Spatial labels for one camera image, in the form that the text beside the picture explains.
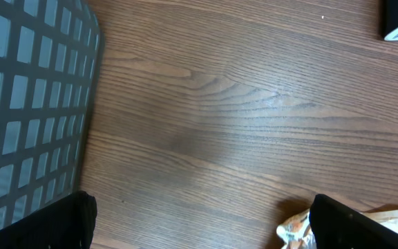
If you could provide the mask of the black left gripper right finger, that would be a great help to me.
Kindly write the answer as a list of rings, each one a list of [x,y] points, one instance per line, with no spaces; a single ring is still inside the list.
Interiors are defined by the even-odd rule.
[[[318,249],[398,249],[398,234],[324,194],[310,207]]]

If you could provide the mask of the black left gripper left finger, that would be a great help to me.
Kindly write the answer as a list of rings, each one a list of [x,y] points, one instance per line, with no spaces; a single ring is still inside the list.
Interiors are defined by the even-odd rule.
[[[95,197],[77,191],[0,230],[0,248],[89,249],[96,217]]]

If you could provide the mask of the brown Pantree snack bag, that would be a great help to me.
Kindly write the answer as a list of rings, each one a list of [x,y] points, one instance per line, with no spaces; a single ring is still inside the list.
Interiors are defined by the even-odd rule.
[[[306,210],[290,217],[277,227],[276,233],[285,243],[282,249],[316,249],[309,215],[310,210]],[[398,210],[363,212],[363,215],[398,233]]]

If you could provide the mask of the grey plastic shopping basket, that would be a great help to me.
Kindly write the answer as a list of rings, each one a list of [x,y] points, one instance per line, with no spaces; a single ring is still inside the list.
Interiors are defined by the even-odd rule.
[[[76,190],[103,45],[85,0],[0,0],[0,230]]]

